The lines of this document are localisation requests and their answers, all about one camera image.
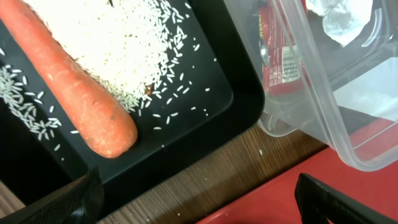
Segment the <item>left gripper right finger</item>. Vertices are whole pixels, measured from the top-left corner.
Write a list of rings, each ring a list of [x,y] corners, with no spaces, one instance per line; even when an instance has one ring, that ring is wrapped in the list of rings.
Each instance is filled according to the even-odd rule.
[[[295,200],[303,224],[397,224],[306,173],[298,176]]]

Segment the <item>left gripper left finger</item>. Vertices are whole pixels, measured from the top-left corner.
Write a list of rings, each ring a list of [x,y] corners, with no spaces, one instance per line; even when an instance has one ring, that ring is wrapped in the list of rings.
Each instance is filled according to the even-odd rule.
[[[104,201],[98,168],[10,215],[1,224],[96,223]]]

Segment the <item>orange carrot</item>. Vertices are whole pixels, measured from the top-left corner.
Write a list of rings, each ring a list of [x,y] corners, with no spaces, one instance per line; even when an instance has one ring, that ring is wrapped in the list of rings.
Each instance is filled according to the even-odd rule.
[[[128,151],[137,140],[131,116],[62,49],[28,5],[1,0],[1,20],[87,146],[108,159]]]

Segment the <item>white rice pile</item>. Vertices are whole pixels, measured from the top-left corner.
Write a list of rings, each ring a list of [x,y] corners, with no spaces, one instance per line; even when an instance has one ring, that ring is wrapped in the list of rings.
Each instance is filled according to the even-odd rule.
[[[190,15],[169,1],[22,2],[129,115],[193,91],[186,74],[175,73]]]

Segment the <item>red snack wrapper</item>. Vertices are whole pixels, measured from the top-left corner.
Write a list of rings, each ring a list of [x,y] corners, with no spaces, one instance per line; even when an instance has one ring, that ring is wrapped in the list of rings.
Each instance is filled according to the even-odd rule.
[[[266,94],[284,96],[304,91],[301,76],[308,76],[278,4],[268,1],[259,8],[259,34]]]

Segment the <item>white napkin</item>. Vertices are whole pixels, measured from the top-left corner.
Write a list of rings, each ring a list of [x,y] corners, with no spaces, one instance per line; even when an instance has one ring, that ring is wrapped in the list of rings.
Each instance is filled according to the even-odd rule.
[[[373,0],[306,0],[306,5],[322,17],[325,34],[345,47],[371,20]]]

